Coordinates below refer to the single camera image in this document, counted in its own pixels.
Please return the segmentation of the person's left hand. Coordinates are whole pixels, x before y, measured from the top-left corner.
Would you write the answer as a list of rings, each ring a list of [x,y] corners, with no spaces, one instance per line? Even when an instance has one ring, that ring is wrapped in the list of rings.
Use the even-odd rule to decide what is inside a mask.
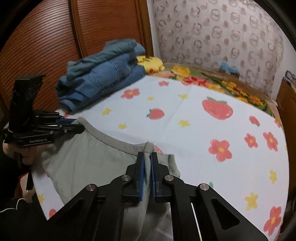
[[[31,165],[36,161],[38,152],[42,149],[42,146],[33,146],[29,148],[20,148],[15,144],[8,144],[3,141],[3,152],[9,158],[14,158],[16,154],[20,154],[22,157],[22,163],[25,165]]]

